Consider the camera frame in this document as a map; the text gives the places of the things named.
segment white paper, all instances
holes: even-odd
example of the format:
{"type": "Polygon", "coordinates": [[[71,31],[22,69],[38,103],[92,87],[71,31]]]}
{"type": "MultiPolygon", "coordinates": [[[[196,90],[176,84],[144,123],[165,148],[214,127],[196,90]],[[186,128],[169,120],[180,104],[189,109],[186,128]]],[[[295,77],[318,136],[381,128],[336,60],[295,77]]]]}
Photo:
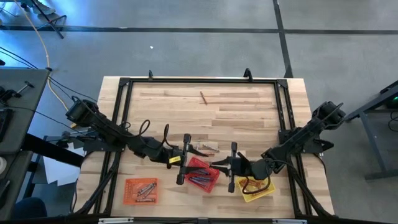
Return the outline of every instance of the white paper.
{"type": "MultiPolygon", "coordinates": [[[[83,148],[74,149],[73,143],[68,143],[68,150],[81,156],[85,153],[83,148]]],[[[79,167],[65,164],[48,157],[44,157],[44,167],[47,183],[50,184],[54,181],[58,181],[58,186],[73,183],[77,180],[80,173],[79,167]]]]}

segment yellow cable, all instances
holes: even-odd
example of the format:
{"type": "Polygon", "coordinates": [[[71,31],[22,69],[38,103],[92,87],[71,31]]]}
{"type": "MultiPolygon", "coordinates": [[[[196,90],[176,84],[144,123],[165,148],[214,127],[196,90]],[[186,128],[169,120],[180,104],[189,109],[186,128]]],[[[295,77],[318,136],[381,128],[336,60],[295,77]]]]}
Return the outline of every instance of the yellow cable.
{"type": "MultiPolygon", "coordinates": [[[[41,41],[41,43],[42,43],[42,45],[43,45],[44,51],[45,51],[45,56],[46,56],[46,58],[47,58],[47,67],[50,68],[49,53],[47,52],[47,48],[45,47],[44,41],[43,41],[43,39],[42,39],[42,36],[40,36],[40,34],[39,34],[39,32],[37,31],[35,25],[33,25],[33,22],[32,22],[32,21],[29,19],[29,17],[27,16],[25,10],[23,10],[23,9],[21,8],[21,6],[18,4],[17,0],[14,0],[14,2],[17,4],[17,6],[19,7],[19,9],[24,13],[24,15],[25,15],[26,19],[29,21],[30,25],[31,25],[31,26],[33,27],[33,29],[36,31],[36,34],[37,34],[37,36],[39,37],[39,39],[40,39],[40,41],[41,41]]],[[[51,77],[51,75],[52,75],[52,73],[51,73],[51,74],[49,75],[49,77],[47,78],[47,85],[49,86],[51,92],[55,95],[55,97],[57,97],[57,99],[62,103],[62,105],[63,105],[63,107],[66,109],[66,111],[68,111],[69,109],[68,109],[67,105],[65,104],[65,102],[57,95],[57,93],[56,93],[56,92],[52,89],[52,87],[51,87],[51,82],[50,82],[50,77],[51,77]]]]}

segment wooden table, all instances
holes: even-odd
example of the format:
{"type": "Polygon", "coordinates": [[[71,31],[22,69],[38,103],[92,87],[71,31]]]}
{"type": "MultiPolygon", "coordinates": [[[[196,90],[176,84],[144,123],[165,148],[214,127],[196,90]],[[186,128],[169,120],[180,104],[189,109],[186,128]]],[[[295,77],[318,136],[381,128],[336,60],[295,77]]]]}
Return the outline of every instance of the wooden table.
{"type": "MultiPolygon", "coordinates": [[[[109,119],[112,117],[120,77],[104,77],[98,106],[109,119]]],[[[290,98],[296,126],[305,126],[311,118],[303,79],[288,79],[290,98]]],[[[124,108],[120,106],[118,123],[124,108]]],[[[231,141],[238,143],[238,150],[249,159],[259,159],[260,154],[277,145],[279,119],[275,93],[267,84],[218,84],[218,83],[135,83],[127,121],[129,129],[137,133],[145,120],[151,126],[144,136],[161,140],[164,126],[169,123],[168,140],[182,146],[185,133],[192,135],[192,144],[208,144],[220,149],[220,153],[208,160],[217,161],[230,155],[231,141]],[[203,92],[208,104],[200,96],[203,92]]],[[[93,193],[100,179],[103,152],[95,152],[83,163],[77,185],[79,209],[93,193]]],[[[321,162],[314,155],[303,154],[307,184],[314,196],[333,213],[328,183],[321,162]]],[[[229,180],[220,174],[211,194],[185,182],[175,183],[178,168],[167,170],[165,164],[140,159],[130,150],[121,157],[118,181],[114,193],[112,216],[131,217],[211,217],[211,218],[289,218],[294,217],[287,170],[272,175],[276,191],[268,196],[246,203],[239,188],[228,193],[229,180]],[[157,205],[123,205],[126,179],[156,177],[159,179],[157,205]]],[[[298,190],[300,208],[304,211],[302,193],[298,190]]],[[[108,189],[104,191],[103,205],[108,189]]]]}

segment wood plank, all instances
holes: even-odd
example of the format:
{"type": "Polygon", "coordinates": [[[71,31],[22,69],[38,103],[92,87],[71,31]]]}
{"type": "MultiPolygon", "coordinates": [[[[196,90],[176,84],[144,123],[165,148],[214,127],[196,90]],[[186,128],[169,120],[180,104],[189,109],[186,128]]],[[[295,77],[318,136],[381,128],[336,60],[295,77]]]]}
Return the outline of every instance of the wood plank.
{"type": "MultiPolygon", "coordinates": [[[[98,106],[111,119],[120,77],[104,77],[98,106]]],[[[297,126],[304,126],[311,118],[305,84],[302,79],[287,79],[297,126]]],[[[162,139],[164,126],[169,123],[172,144],[182,145],[184,133],[196,141],[218,147],[219,154],[206,161],[224,159],[230,154],[231,141],[238,142],[238,150],[250,159],[278,143],[279,120],[273,86],[267,84],[218,83],[135,83],[129,109],[130,131],[137,133],[145,119],[151,126],[144,134],[162,139]],[[203,92],[208,104],[200,96],[203,92]]],[[[124,97],[119,110],[120,123],[124,97]]],[[[95,152],[81,167],[78,180],[76,209],[90,197],[98,184],[103,152],[95,152]]],[[[333,213],[325,172],[320,161],[303,155],[308,187],[325,209],[333,213]]],[[[118,181],[114,193],[113,216],[140,217],[213,217],[213,218],[289,218],[293,217],[289,181],[286,169],[272,175],[276,191],[269,196],[246,203],[238,190],[228,193],[228,178],[223,174],[211,194],[186,183],[175,184],[178,169],[140,159],[126,149],[121,158],[118,181]],[[156,177],[159,179],[157,205],[123,205],[124,182],[129,178],[156,177]]],[[[103,206],[108,194],[104,191],[103,206]]],[[[302,193],[298,190],[302,210],[302,193]]]]}

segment concrete floor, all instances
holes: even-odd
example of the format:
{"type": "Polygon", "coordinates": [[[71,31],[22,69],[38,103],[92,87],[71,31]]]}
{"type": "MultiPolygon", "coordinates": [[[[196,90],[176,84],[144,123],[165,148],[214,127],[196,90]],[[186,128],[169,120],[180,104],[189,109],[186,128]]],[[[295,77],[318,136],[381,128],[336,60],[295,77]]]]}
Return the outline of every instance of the concrete floor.
{"type": "MultiPolygon", "coordinates": [[[[47,3],[67,14],[68,26],[92,27],[217,27],[276,29],[272,0],[53,0],[47,3]]],[[[280,0],[286,29],[398,29],[398,2],[393,0],[280,0]]],[[[7,25],[27,26],[11,3],[7,25]]],[[[29,15],[35,24],[42,18],[29,15]]],[[[98,97],[105,75],[240,77],[246,67],[255,77],[283,77],[285,68],[278,34],[40,32],[49,50],[53,77],[66,86],[98,97]]],[[[331,100],[344,102],[349,113],[397,80],[396,35],[286,35],[295,78],[304,78],[312,109],[331,100]]],[[[45,55],[32,31],[0,30],[0,45],[38,67],[45,55]]],[[[20,66],[3,58],[9,66],[20,66]]],[[[68,123],[65,110],[45,89],[38,111],[68,123]]],[[[375,119],[380,135],[386,117],[375,119]]],[[[42,137],[65,128],[40,115],[29,132],[42,137]]],[[[325,153],[328,183],[335,213],[344,218],[396,223],[398,178],[366,182],[379,170],[359,120],[322,137],[335,143],[325,153]]],[[[384,146],[393,149],[394,142],[384,146]]],[[[34,195],[44,199],[49,215],[68,213],[73,186],[40,185],[34,195]]]]}

